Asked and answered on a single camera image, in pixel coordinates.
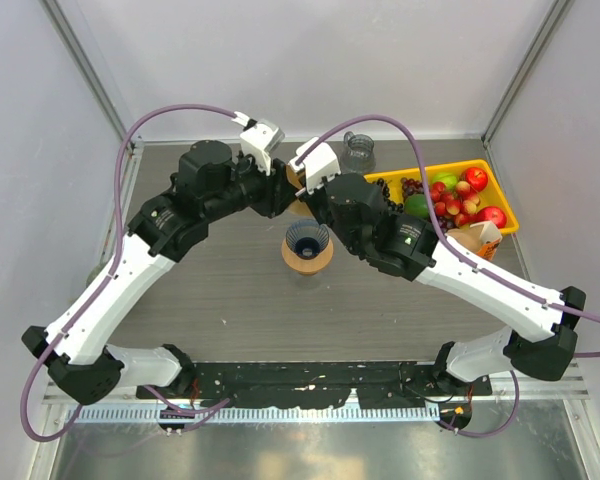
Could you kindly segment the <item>wooden dripper ring holder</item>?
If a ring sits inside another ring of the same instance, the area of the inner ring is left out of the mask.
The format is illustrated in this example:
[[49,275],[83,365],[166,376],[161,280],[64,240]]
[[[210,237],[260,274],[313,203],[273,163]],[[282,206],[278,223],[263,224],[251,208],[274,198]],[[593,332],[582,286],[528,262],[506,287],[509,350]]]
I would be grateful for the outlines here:
[[334,255],[334,243],[329,240],[326,248],[312,259],[301,259],[282,241],[281,254],[285,264],[296,273],[304,276],[312,276],[323,271],[332,261]]

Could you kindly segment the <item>blue glass dripper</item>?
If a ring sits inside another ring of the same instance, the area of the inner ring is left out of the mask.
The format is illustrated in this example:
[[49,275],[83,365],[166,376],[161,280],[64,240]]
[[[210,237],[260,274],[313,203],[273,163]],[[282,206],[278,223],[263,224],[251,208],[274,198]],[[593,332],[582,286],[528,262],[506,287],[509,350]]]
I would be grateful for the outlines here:
[[301,260],[311,260],[321,254],[330,240],[328,229],[315,220],[294,222],[286,231],[287,247]]

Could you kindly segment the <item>glass carafe with wood band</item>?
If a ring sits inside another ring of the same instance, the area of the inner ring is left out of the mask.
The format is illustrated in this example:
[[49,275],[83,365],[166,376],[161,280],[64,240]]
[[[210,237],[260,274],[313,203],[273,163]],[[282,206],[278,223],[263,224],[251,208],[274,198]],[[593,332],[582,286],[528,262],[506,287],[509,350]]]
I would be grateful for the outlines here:
[[317,290],[323,281],[323,273],[317,272],[314,274],[294,273],[292,276],[293,285],[302,291]]

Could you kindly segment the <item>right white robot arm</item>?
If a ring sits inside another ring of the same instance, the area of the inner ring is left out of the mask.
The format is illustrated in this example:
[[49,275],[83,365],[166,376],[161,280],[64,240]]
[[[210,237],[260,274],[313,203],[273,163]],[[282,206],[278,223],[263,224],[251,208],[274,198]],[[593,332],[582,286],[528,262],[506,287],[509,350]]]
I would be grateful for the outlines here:
[[468,342],[445,343],[432,370],[434,386],[454,394],[483,376],[516,370],[555,382],[572,362],[577,316],[585,294],[526,281],[437,236],[428,221],[390,210],[379,186],[357,174],[302,180],[297,196],[347,251],[379,272],[451,293],[504,323]]

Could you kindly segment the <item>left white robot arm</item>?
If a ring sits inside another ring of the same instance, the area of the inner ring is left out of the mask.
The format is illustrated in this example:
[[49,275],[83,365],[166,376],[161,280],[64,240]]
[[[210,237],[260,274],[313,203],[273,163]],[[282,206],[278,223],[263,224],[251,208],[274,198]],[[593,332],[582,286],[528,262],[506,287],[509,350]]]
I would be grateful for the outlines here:
[[131,219],[122,249],[69,308],[46,328],[29,327],[23,343],[42,360],[53,382],[80,405],[92,405],[117,387],[149,385],[164,395],[190,394],[195,367],[179,348],[121,348],[109,339],[143,294],[189,250],[211,223],[253,209],[274,218],[297,191],[286,165],[259,171],[253,155],[220,141],[199,141],[183,154],[170,187],[147,200]]

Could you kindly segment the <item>brown paper coffee filter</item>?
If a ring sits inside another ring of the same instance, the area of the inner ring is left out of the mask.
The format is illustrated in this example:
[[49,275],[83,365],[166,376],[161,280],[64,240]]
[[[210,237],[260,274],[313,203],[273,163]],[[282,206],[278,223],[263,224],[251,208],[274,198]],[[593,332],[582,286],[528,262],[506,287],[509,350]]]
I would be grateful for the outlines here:
[[[297,191],[300,191],[304,188],[304,175],[296,174],[290,165],[286,166],[286,177],[288,182]],[[301,217],[314,218],[310,208],[304,202],[300,201],[298,197],[296,197],[295,200],[289,205],[287,210],[290,213]]]

